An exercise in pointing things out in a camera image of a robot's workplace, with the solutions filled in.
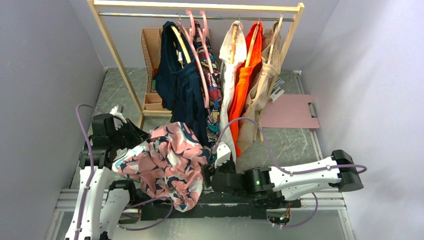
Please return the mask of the pink patterned shorts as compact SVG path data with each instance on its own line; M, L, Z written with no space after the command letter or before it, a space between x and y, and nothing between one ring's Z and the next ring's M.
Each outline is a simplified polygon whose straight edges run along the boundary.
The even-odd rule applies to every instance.
M176 210L193 209L203 191L202 165L210 151L183 122L152 130L147 147L136 157L125 160L118 174L141 184L151 198L169 197Z

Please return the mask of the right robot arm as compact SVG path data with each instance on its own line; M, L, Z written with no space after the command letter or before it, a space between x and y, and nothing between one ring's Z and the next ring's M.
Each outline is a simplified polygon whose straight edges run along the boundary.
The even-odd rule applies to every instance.
M360 174L366 170L342 149L322 160L288 167L255 167L237 173L230 160L219 167L203 165L201 169L206 187L214 192L230 196L236 203L254 203L266 209L293 206L301 196L320 190L361 190Z

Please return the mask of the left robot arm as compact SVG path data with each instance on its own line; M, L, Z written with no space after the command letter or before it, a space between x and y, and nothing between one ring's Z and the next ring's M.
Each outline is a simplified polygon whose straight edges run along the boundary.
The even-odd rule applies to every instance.
M139 200L132 180L107 180L118 151L140 146L149 134L120 112L94 116L91 127L79 154L80 186L66 240L111 240L124 209Z

